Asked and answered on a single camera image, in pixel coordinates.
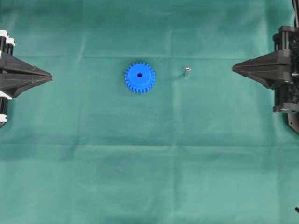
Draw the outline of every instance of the blue gear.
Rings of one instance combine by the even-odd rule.
[[[148,92],[153,88],[155,80],[154,70],[146,63],[134,63],[126,70],[125,82],[132,92]]]

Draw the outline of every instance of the table surface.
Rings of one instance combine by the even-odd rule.
[[[2,1],[14,55],[54,81],[9,102],[0,223],[297,223],[299,136],[231,70],[293,17],[280,0]],[[144,95],[124,83],[139,61]]]

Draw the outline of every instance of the small metal screw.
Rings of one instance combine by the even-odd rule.
[[[189,67],[186,68],[185,72],[184,72],[184,76],[187,77],[190,71],[191,71],[191,68],[189,68]]]

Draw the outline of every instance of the green cloth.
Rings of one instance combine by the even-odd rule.
[[[0,223],[298,223],[299,136],[231,70],[293,17],[290,0],[2,1],[14,55],[54,81],[9,102]],[[157,78],[141,96],[139,61]]]

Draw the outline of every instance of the green fabric surface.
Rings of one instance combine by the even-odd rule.
[[[299,136],[231,70],[293,17],[281,0],[3,0],[14,55],[54,81],[9,102],[0,224],[298,223]],[[141,96],[124,83],[139,61],[156,72]]]

